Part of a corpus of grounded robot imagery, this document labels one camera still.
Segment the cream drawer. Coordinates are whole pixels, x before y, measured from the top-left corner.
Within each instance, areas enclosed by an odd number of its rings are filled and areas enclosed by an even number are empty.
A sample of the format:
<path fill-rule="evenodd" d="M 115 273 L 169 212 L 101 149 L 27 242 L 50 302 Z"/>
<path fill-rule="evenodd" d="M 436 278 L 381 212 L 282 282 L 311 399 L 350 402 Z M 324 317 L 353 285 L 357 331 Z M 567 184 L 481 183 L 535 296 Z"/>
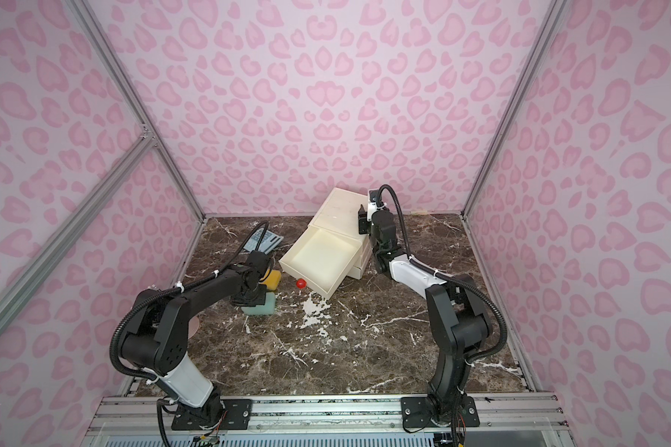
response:
<path fill-rule="evenodd" d="M 372 257 L 372 248 L 369 244 L 365 244 L 361 248 L 360 253 L 356 256 L 352 268 L 349 270 L 347 276 L 352 279 L 361 279 L 367 270 L 368 263 Z"/>
<path fill-rule="evenodd" d="M 281 270 L 330 298 L 363 252 L 365 237 L 350 238 L 310 226 L 279 260 Z"/>

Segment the cream top drawer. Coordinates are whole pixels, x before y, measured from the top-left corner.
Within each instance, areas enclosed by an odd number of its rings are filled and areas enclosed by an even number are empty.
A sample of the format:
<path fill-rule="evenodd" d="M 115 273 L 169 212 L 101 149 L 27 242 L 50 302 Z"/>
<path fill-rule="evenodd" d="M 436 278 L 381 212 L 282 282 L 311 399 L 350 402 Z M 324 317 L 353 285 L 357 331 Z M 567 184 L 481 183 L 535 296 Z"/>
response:
<path fill-rule="evenodd" d="M 365 237 L 350 238 L 310 226 L 279 260 L 281 270 L 330 298 L 363 252 Z"/>

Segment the cream drawer cabinet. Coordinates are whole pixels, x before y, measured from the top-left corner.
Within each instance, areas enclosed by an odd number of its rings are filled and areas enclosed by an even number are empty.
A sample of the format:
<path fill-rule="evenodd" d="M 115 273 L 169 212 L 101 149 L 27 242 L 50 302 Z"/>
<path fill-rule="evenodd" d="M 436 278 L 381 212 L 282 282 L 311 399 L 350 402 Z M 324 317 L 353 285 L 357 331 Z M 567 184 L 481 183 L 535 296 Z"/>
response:
<path fill-rule="evenodd" d="M 361 248 L 365 244 L 371 246 L 369 236 L 358 233 L 357 212 L 361 205 L 366 208 L 367 203 L 367 195 L 334 188 L 309 222 L 309 227 L 326 230 L 336 236 L 356 240 L 361 243 Z"/>

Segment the teal sponge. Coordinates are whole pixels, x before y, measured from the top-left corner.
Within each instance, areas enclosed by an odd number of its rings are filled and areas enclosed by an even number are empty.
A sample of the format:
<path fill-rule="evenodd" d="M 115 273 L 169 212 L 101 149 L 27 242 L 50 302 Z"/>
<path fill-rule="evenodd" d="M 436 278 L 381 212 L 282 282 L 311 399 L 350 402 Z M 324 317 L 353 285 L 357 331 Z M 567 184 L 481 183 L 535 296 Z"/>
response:
<path fill-rule="evenodd" d="M 276 294 L 274 292 L 267 292 L 263 305 L 255 305 L 254 307 L 241 307 L 242 313 L 250 317 L 270 316 L 276 310 Z"/>

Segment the yellow sponge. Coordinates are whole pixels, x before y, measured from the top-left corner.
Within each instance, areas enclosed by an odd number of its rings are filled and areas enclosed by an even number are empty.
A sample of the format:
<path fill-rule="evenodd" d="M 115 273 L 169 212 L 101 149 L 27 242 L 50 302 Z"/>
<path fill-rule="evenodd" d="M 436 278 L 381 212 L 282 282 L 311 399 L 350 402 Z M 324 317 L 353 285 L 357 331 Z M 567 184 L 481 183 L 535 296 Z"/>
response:
<path fill-rule="evenodd" d="M 272 269 L 268 275 L 261 280 L 261 283 L 267 288 L 268 292 L 275 292 L 281 283 L 283 274 L 279 270 Z"/>

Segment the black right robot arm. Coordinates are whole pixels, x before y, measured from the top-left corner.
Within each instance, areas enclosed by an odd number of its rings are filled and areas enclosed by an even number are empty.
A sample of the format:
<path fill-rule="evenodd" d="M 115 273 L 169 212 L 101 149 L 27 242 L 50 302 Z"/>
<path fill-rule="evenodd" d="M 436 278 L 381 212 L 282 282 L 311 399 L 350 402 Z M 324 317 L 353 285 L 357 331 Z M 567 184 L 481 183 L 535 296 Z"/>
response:
<path fill-rule="evenodd" d="M 461 435 L 480 425 L 466 385 L 475 362 L 507 344 L 503 313 L 467 276 L 453 277 L 419 262 L 400 240 L 394 215 L 370 202 L 357 212 L 358 231 L 369 236 L 379 273 L 425 299 L 432 338 L 438 347 L 427 396 L 405 398 L 403 428 L 420 431 L 449 426 Z"/>

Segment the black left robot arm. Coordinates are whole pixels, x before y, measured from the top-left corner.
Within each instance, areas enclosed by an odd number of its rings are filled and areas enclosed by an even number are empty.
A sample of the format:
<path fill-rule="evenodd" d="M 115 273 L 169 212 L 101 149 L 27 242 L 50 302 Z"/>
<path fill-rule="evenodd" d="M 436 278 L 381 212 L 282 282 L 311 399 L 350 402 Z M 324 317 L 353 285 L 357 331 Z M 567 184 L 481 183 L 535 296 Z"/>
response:
<path fill-rule="evenodd" d="M 218 393 L 188 357 L 189 324 L 222 300 L 235 307 L 263 305 L 264 280 L 272 268 L 270 255 L 253 251 L 245 261 L 227 264 L 205 279 L 140 292 L 112 336 L 109 357 L 114 368 L 155 383 L 188 409 L 207 408 Z"/>

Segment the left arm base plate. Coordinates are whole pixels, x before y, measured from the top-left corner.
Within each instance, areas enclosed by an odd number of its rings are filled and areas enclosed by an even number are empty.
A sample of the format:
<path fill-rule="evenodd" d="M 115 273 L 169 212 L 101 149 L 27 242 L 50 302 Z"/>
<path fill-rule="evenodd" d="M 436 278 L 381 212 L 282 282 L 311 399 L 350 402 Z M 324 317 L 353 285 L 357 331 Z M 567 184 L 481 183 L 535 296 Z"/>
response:
<path fill-rule="evenodd" d="M 209 400 L 201 408 L 178 404 L 176 415 L 171 422 L 174 431 L 196 431 L 212 429 L 219 424 L 221 430 L 247 430 L 253 401 L 249 399 L 216 398 Z"/>

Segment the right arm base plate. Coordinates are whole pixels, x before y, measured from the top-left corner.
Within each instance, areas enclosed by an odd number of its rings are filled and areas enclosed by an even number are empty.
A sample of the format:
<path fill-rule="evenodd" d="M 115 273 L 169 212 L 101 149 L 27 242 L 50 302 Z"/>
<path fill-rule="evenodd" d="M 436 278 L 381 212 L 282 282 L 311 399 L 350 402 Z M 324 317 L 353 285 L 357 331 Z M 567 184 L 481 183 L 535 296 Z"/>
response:
<path fill-rule="evenodd" d="M 440 408 L 429 396 L 400 398 L 402 426 L 405 431 L 418 432 L 425 428 L 449 428 L 452 422 L 452 408 Z M 475 400 L 465 395 L 460 400 L 460 421 L 464 428 L 479 428 L 480 418 Z"/>

